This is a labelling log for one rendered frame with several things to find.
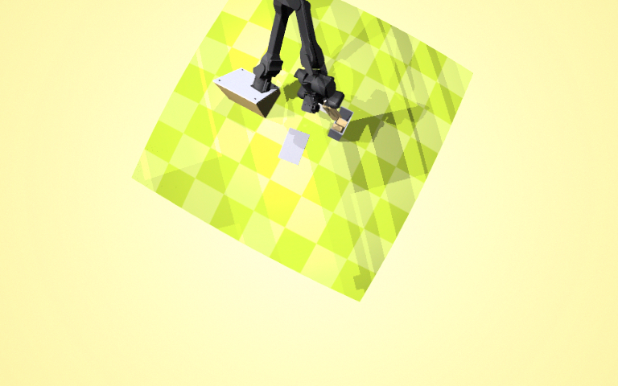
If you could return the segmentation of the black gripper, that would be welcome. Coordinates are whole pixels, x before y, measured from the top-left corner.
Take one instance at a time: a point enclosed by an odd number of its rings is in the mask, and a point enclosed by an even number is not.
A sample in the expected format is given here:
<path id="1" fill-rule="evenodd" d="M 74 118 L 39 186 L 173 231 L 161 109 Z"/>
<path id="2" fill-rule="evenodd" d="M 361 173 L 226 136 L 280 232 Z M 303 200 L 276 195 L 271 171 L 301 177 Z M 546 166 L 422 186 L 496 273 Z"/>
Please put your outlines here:
<path id="1" fill-rule="evenodd" d="M 301 85 L 298 91 L 298 98 L 300 99 L 304 99 L 304 93 L 307 93 L 309 96 L 310 95 L 315 95 L 320 97 L 321 99 L 321 105 L 323 105 L 323 101 L 325 101 L 324 105 L 331 107 L 331 108 L 335 108 L 338 109 L 341 104 L 342 104 L 342 100 L 344 99 L 345 95 L 343 92 L 339 92 L 339 91 L 335 91 L 334 95 L 332 97 L 325 97 L 325 96 L 321 96 L 319 95 L 317 92 L 314 91 L 307 91 L 306 89 L 304 89 L 304 87 Z"/>

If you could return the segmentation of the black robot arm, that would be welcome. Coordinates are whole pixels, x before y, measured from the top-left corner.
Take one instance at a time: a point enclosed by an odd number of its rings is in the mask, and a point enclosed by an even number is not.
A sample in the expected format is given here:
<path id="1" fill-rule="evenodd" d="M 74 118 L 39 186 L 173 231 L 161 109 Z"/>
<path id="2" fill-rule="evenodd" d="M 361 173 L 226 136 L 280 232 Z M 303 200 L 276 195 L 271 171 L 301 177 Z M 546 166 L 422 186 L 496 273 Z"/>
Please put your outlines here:
<path id="1" fill-rule="evenodd" d="M 272 78 L 282 70 L 283 61 L 280 57 L 282 41 L 286 31 L 289 16 L 295 11 L 298 21 L 299 34 L 302 42 L 300 61 L 303 68 L 298 68 L 294 78 L 307 91 L 317 92 L 323 97 L 332 97 L 336 91 L 334 77 L 328 76 L 323 51 L 315 39 L 315 32 L 311 16 L 311 4 L 307 0 L 274 0 L 275 9 L 273 26 L 270 34 L 269 46 L 258 66 L 253 68 L 255 75 L 250 87 L 260 93 L 270 90 Z M 318 69 L 313 69 L 318 68 Z M 315 95 L 303 94 L 305 97 L 301 110 L 306 113 L 318 113 L 321 99 Z"/>

